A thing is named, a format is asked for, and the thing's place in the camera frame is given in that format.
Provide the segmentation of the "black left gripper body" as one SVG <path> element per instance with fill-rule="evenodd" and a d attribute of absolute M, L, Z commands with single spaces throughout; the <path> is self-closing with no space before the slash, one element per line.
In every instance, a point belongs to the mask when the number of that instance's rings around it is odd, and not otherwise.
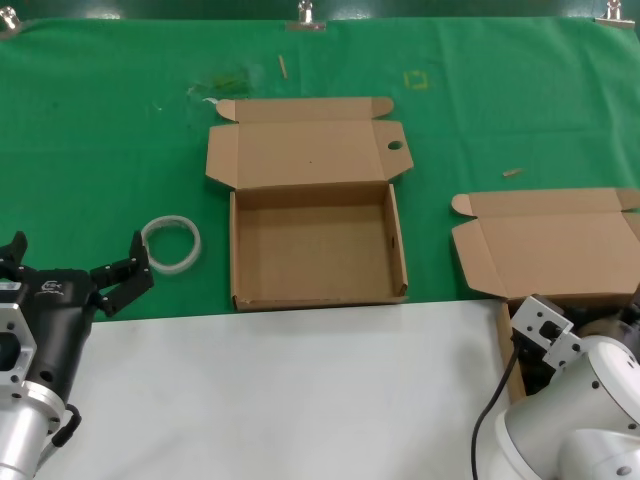
<path fill-rule="evenodd" d="M 96 313 L 95 284 L 75 269 L 32 270 L 23 280 L 20 307 L 36 343 L 26 379 L 66 401 Z"/>

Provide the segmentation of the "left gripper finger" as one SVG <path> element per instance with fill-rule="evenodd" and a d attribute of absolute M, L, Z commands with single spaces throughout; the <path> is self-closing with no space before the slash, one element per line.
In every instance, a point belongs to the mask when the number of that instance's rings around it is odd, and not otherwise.
<path fill-rule="evenodd" d="M 17 231 L 11 242 L 1 247 L 0 275 L 2 280 L 24 280 L 27 269 L 22 260 L 27 248 L 28 241 L 23 231 Z"/>
<path fill-rule="evenodd" d="M 107 317 L 115 316 L 150 290 L 154 280 L 141 232 L 134 232 L 126 259 L 97 267 L 89 275 L 96 287 L 94 304 Z"/>

